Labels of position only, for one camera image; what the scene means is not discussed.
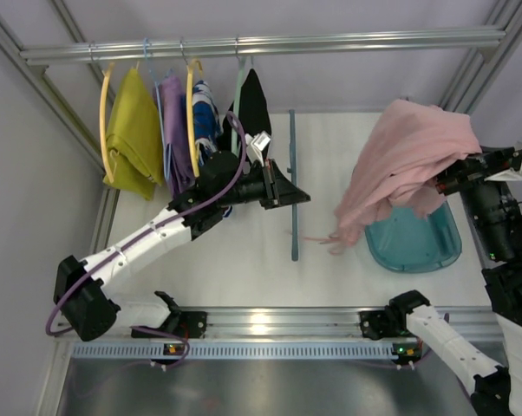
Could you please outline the blue-grey plastic hanger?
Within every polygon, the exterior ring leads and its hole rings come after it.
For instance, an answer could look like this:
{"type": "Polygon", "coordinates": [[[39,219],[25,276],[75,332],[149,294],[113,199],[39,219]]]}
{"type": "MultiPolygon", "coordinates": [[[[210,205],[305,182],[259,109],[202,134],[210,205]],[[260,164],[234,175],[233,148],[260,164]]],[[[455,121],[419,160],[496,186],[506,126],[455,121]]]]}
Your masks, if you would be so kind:
{"type": "MultiPolygon", "coordinates": [[[[296,132],[296,112],[294,109],[288,111],[289,115],[289,162],[290,166],[287,171],[290,175],[290,181],[293,185],[297,185],[297,132],[296,132]]],[[[292,262],[299,260],[299,216],[297,204],[291,207],[291,250],[290,257],[292,262]]]]}

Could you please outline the pink trousers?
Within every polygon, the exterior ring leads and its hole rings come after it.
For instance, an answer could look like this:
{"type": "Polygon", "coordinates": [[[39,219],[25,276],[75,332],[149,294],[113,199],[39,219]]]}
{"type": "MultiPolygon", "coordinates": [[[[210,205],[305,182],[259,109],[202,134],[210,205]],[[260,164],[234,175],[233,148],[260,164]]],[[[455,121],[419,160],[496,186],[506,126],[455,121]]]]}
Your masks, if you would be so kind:
{"type": "Polygon", "coordinates": [[[469,115],[401,99],[384,109],[358,154],[344,139],[320,139],[315,160],[351,174],[333,211],[334,229],[315,242],[337,255],[356,245],[369,226],[390,218],[395,207],[428,217],[446,200],[436,188],[438,175],[481,153],[469,115]]]}

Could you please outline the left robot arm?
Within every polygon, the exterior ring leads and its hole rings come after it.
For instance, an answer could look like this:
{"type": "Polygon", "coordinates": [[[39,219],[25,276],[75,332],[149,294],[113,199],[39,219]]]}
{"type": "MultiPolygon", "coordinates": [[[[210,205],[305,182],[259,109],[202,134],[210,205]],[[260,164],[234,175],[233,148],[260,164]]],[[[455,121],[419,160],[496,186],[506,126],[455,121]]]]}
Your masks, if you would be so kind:
{"type": "Polygon", "coordinates": [[[63,259],[57,269],[54,302],[81,341],[93,341],[114,328],[154,336],[177,327],[179,309],[163,291],[127,296],[121,285],[171,250],[201,237],[220,223],[227,208],[258,202],[266,209],[310,201],[273,159],[255,161],[214,153],[199,169],[189,189],[146,225],[119,243],[82,260],[63,259]]]}

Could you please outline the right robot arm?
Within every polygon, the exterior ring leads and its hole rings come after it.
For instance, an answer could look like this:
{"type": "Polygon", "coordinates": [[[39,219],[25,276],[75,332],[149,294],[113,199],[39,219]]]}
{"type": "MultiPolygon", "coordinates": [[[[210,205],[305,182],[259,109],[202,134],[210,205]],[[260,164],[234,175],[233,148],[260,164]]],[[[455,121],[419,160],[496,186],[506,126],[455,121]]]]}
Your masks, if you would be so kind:
{"type": "Polygon", "coordinates": [[[486,293],[504,337],[506,365],[482,354],[411,290],[385,308],[392,327],[421,339],[456,375],[478,415],[522,415],[522,212],[508,184],[522,180],[522,149],[489,149],[436,177],[437,191],[459,193],[495,267],[484,268],[486,293]]]}

